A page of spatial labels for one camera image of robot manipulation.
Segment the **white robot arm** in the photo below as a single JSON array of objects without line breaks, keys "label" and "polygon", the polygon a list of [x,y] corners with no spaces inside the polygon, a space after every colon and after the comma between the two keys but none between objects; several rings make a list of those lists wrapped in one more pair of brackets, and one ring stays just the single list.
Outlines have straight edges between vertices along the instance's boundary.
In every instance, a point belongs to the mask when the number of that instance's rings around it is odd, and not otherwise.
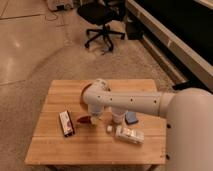
[{"label": "white robot arm", "polygon": [[97,79],[81,98],[92,114],[109,106],[164,118],[166,171],[213,171],[213,93],[200,88],[115,92]]}]

